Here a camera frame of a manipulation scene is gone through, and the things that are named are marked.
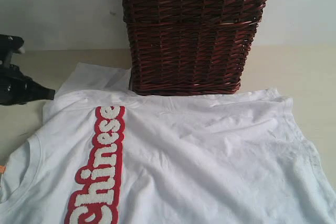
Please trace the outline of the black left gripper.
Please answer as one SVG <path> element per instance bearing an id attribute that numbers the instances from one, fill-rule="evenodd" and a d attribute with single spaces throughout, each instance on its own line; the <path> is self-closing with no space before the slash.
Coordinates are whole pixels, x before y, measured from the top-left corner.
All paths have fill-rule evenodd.
<path id="1" fill-rule="evenodd" d="M 20 71 L 16 65 L 1 65 L 1 105 L 23 105 L 38 100 L 53 100 L 55 90 L 45 88 Z"/>

